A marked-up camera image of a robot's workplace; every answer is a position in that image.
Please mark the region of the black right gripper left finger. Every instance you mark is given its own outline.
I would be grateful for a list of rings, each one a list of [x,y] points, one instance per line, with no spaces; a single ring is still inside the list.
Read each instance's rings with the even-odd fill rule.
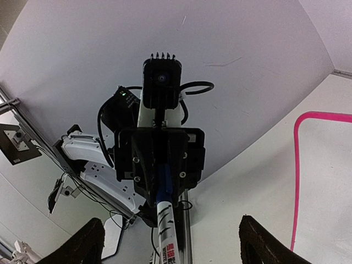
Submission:
[[[99,218],[92,218],[57,250],[39,260],[41,264],[102,263],[105,229]]]

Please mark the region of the white whiteboard marker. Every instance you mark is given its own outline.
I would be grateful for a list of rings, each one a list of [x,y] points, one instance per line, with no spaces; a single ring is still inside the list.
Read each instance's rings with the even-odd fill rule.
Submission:
[[[157,204],[159,256],[162,264],[180,264],[173,206],[169,201]]]

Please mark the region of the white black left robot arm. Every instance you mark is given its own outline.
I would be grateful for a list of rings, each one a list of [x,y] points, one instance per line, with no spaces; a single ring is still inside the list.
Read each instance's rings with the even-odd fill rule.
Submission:
[[[113,135],[83,134],[73,125],[54,145],[64,170],[119,200],[148,226],[157,225],[156,166],[166,163],[172,175],[172,205],[197,186],[205,163],[205,133],[199,128],[139,127],[140,100],[133,87],[121,86],[98,112],[97,125]]]

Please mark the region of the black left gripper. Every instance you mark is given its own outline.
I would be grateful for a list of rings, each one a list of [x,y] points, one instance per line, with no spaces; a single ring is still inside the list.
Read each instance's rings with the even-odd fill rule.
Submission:
[[[205,164],[205,133],[199,128],[124,128],[114,133],[114,166],[118,181],[140,178],[138,193],[156,207],[158,167],[170,167],[173,206],[180,191],[193,189]]]

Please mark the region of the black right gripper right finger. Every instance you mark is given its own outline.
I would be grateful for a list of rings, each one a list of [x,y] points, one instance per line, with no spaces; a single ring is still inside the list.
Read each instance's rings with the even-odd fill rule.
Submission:
[[[242,217],[239,238],[242,263],[308,263],[307,260],[285,247],[252,216]]]

